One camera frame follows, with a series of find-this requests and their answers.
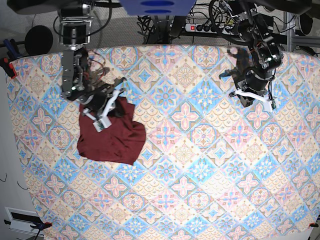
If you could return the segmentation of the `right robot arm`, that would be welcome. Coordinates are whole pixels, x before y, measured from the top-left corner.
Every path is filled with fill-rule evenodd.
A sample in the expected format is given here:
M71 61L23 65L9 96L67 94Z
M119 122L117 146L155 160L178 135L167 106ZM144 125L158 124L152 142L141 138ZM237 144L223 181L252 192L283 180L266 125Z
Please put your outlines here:
M110 112L115 112L117 117L124 115L116 102L122 91L115 88L125 78L115 80L114 84L104 83L97 87L92 82L89 53L85 48L90 37L99 33L99 30L91 31L92 9L99 7L112 11L122 7L121 3L111 0L9 0L7 6L20 15L57 11L59 28L54 32L58 35L60 44L66 47L61 59L61 97L83 105L82 115L92 120L97 132L111 126L108 117Z

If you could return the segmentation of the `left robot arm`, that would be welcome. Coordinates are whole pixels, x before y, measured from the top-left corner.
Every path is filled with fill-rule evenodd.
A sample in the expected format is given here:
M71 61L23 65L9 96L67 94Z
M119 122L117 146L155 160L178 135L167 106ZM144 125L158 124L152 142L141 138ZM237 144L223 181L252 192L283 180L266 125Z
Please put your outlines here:
M216 24L214 10L221 8L233 20L235 33L223 33ZM223 39L238 46L248 48L252 65L246 64L242 70L226 70L220 78L233 77L235 91L229 93L231 98L238 97L243 107L249 107L253 101L260 101L267 112L277 108L277 99L272 94L272 81L276 77L276 69L281 66L283 53L276 43L262 14L245 0L212 0L208 6L209 19L213 30Z

